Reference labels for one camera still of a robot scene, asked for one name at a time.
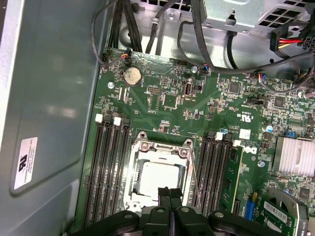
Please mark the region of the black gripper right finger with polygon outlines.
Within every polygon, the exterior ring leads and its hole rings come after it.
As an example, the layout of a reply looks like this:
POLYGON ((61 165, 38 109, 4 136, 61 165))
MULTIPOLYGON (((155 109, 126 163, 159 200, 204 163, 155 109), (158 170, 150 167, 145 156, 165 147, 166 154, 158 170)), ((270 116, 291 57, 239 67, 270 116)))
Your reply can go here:
POLYGON ((171 189, 172 205, 175 210, 175 224, 181 236, 280 236, 281 233, 233 213, 215 210, 204 216, 189 206, 182 206, 182 192, 171 189))

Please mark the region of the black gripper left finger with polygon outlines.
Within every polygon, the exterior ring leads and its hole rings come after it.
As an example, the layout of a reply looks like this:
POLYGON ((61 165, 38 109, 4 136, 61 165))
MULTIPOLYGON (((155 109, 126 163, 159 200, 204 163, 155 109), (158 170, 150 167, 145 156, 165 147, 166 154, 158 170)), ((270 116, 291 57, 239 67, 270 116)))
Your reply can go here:
POLYGON ((158 189, 158 206, 145 207, 141 215, 123 210, 83 228, 73 236, 168 236, 171 202, 168 187, 158 189))

